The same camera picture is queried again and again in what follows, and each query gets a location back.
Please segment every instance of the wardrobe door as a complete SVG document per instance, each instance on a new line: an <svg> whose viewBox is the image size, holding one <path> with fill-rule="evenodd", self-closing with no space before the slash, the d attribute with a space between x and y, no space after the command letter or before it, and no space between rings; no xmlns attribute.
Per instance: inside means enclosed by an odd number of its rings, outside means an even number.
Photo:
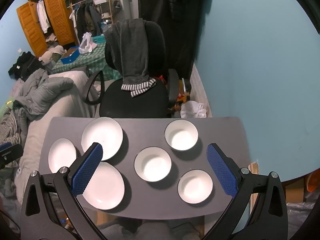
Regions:
<svg viewBox="0 0 320 240"><path fill-rule="evenodd" d="M37 24L38 20L33 13L33 6L36 5L27 2L17 8L17 14L33 53L36 57L41 57L47 51L47 43L39 24Z"/></svg>
<svg viewBox="0 0 320 240"><path fill-rule="evenodd" d="M50 23L60 45L75 41L64 0L44 0Z"/></svg>

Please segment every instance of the white bowl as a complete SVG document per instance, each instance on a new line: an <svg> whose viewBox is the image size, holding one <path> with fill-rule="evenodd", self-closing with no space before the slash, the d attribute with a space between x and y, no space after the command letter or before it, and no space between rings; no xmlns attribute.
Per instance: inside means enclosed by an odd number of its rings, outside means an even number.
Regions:
<svg viewBox="0 0 320 240"><path fill-rule="evenodd" d="M109 117L100 117L90 122L82 133L81 145L84 152L92 143L102 145L102 161L110 159L119 150L123 140L123 132L118 122Z"/></svg>
<svg viewBox="0 0 320 240"><path fill-rule="evenodd" d="M52 173L57 173L61 167L70 167L76 160L76 148L68 139L61 138L55 141L48 155L49 168Z"/></svg>
<svg viewBox="0 0 320 240"><path fill-rule="evenodd" d="M124 181L120 172L111 164L100 162L91 177L83 197L98 209L115 208L124 196Z"/></svg>
<svg viewBox="0 0 320 240"><path fill-rule="evenodd" d="M151 182L159 181L169 174L171 158L161 148L148 147L136 156L134 169L141 179Z"/></svg>
<svg viewBox="0 0 320 240"><path fill-rule="evenodd" d="M178 194L187 203L204 201L211 194L213 183L210 175L202 170L185 173L178 183Z"/></svg>
<svg viewBox="0 0 320 240"><path fill-rule="evenodd" d="M164 137L171 148L185 151L198 141L198 130L193 123L179 119L168 124Z"/></svg>

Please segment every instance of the white plastic bag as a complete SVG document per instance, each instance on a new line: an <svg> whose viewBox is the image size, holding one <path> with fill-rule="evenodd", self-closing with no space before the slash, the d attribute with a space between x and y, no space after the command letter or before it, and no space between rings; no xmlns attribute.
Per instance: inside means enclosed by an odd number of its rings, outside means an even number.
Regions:
<svg viewBox="0 0 320 240"><path fill-rule="evenodd" d="M182 104L180 114L182 118L207 117L207 111L204 108L204 104L196 101L188 101L185 104Z"/></svg>
<svg viewBox="0 0 320 240"><path fill-rule="evenodd" d="M82 37L82 42L79 47L80 54L86 54L88 52L92 52L95 47L97 47L97 43L92 41L91 33L85 33Z"/></svg>

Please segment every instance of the chair armrest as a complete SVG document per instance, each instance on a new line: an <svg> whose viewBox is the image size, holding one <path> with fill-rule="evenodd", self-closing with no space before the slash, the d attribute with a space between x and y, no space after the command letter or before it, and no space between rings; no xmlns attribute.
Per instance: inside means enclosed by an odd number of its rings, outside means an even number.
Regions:
<svg viewBox="0 0 320 240"><path fill-rule="evenodd" d="M175 69L168 69L168 108L172 108L179 95L179 76Z"/></svg>
<svg viewBox="0 0 320 240"><path fill-rule="evenodd" d="M100 96L97 100L95 101L90 101L89 100L89 92L90 92L90 89L94 83L94 81L96 80L97 76L100 75L100 81L101 81L101 93L100 93ZM95 73L93 73L93 75L88 79L88 81L86 82L86 84L84 85L84 89L81 93L81 98L82 100L88 104L88 105L97 105L97 104L100 104L101 103L101 100L102 100L102 97L104 95L104 79L103 79L103 72L102 70L99 70Z"/></svg>

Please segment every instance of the cable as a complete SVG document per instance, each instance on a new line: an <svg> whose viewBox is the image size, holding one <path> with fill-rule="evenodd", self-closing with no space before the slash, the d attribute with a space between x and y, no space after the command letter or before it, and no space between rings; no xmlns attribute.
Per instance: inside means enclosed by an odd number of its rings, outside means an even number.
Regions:
<svg viewBox="0 0 320 240"><path fill-rule="evenodd" d="M15 225L17 228L19 228L19 231L20 231L20 227L18 226L18 224L16 222L13 221L13 219L11 217L9 217L6 213L4 213L1 209L0 209L0 212L5 215L8 219L10 219Z"/></svg>

